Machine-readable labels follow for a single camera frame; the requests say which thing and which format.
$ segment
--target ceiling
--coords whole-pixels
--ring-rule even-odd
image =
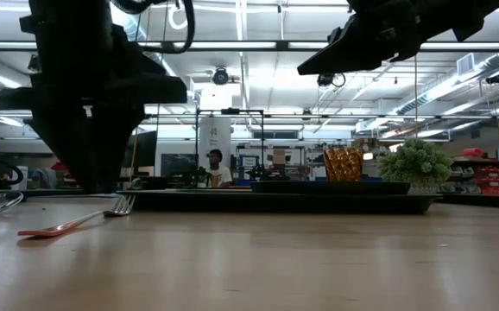
[[[281,14],[276,11],[278,3],[275,0],[248,0],[245,10],[247,14],[244,15],[236,10],[235,0],[195,0],[195,41],[323,41],[334,28],[343,27],[350,16],[346,12],[347,3],[343,0],[281,0],[282,7],[285,8]],[[339,7],[329,7],[330,9],[320,12],[319,6],[323,4]],[[302,9],[301,5],[315,7]],[[34,40],[32,35],[22,33],[19,28],[18,18],[25,15],[28,15],[27,1],[0,0],[0,41]],[[173,29],[171,23],[164,21],[166,16],[167,11],[163,5],[156,6],[141,16],[141,25],[146,29],[148,38],[156,41],[183,41],[186,31]],[[242,38],[237,29],[237,16],[243,19],[242,25],[238,26],[243,28]],[[183,21],[182,12],[174,14],[174,22]],[[455,38],[452,32],[446,32],[432,38],[432,41],[455,41]],[[487,16],[483,30],[473,35],[469,41],[499,41],[499,11]],[[244,52],[243,59],[248,71],[245,81],[248,85],[248,107],[281,113],[301,113],[305,108],[314,108],[315,113],[388,113],[403,98],[413,96],[415,91],[420,93],[426,85],[455,70],[456,61],[466,53],[420,53],[416,58],[416,68],[414,59],[410,59],[389,67],[384,64],[370,72],[348,73],[345,86],[335,92],[331,89],[327,94],[323,94],[317,87],[316,76],[297,74],[296,67],[312,55],[313,53],[308,52]],[[0,74],[9,79],[11,74],[15,74],[15,77],[27,77],[29,59],[28,52],[0,52]],[[209,86],[209,73],[216,67],[226,67],[233,76],[242,74],[238,52],[168,54],[165,61],[178,75],[188,75],[198,81],[196,86],[199,89]],[[421,106],[419,114],[442,114],[455,105],[466,103],[486,92],[493,92],[497,87],[499,88],[487,85],[480,87],[474,81],[438,98],[437,106]],[[241,100],[234,100],[234,103],[242,105]],[[186,105],[186,108],[193,110],[190,105]],[[331,124],[356,121],[340,119],[332,120]]]

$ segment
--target person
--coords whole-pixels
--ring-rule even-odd
[[[209,168],[205,171],[211,176],[207,180],[208,187],[229,187],[232,184],[231,171],[220,163],[223,161],[223,153],[219,149],[213,149],[207,154],[209,158]]]

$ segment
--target silver fork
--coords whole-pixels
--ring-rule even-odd
[[[130,214],[135,205],[134,195],[122,195],[110,211],[103,211],[104,217],[122,217]]]

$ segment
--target wall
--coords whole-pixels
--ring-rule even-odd
[[[488,153],[488,157],[496,158],[496,150],[499,147],[499,129],[494,127],[480,128],[480,137],[472,139],[471,130],[464,130],[452,137],[453,141],[444,143],[442,150],[448,156],[462,156],[463,150],[468,148],[479,148]]]

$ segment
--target tabletop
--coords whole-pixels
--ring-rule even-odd
[[[426,215],[156,213],[17,237],[115,199],[0,213],[0,310],[497,310],[499,209]]]

